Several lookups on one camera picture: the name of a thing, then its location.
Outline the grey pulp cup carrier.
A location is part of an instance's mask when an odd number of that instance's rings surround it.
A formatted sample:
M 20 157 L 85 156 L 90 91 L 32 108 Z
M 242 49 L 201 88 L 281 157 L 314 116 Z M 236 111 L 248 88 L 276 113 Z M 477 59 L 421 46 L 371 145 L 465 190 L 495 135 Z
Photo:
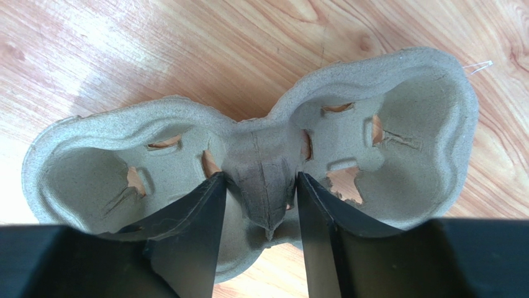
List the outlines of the grey pulp cup carrier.
M 265 248 L 300 243 L 300 171 L 329 188 L 328 172 L 357 167 L 359 210 L 396 228 L 443 215 L 466 179 L 478 109 L 455 57 L 406 48 L 307 74 L 260 119 L 168 96 L 58 121 L 30 145 L 22 191 L 43 224 L 116 232 L 203 182 L 208 151 L 229 181 L 224 282 Z

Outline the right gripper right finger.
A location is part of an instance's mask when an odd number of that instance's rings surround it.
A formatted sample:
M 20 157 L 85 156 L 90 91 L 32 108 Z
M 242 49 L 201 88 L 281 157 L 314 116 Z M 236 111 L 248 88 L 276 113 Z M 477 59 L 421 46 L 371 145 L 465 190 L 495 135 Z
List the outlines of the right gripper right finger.
M 408 231 L 296 179 L 311 297 L 527 297 L 526 220 L 430 219 Z

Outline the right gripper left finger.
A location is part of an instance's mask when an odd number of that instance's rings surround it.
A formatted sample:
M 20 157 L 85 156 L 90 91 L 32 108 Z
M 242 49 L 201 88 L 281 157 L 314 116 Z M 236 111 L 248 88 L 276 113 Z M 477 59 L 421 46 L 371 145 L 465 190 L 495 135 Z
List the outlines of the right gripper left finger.
M 2 297 L 211 297 L 227 198 L 215 173 L 117 233 L 1 227 Z

